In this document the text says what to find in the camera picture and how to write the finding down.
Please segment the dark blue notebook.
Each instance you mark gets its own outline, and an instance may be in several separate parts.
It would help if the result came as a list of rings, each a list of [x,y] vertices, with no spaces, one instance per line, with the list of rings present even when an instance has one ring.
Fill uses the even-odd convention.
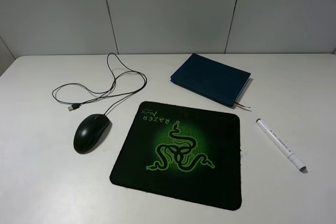
[[[171,82],[229,108],[237,105],[250,73],[192,54],[172,75]]]

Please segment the black green razer mousepad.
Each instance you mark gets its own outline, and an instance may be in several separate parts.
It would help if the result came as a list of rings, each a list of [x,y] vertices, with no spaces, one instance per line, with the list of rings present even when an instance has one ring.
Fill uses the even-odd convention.
[[[240,119],[144,101],[110,175],[114,185],[227,210],[242,203]]]

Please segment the black computer mouse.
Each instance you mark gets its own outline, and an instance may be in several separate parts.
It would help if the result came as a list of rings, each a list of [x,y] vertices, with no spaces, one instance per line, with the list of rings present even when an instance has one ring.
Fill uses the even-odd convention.
[[[86,117],[76,129],[74,150],[78,154],[90,152],[102,138],[111,121],[104,114],[92,114]]]

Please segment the white marker pen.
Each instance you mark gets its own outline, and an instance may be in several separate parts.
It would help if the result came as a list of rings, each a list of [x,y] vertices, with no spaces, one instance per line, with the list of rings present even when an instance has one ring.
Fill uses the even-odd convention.
[[[256,124],[300,172],[303,173],[305,170],[307,170],[307,167],[301,162],[296,154],[286,146],[286,144],[274,133],[274,131],[269,126],[266,125],[266,123],[261,118],[256,120]]]

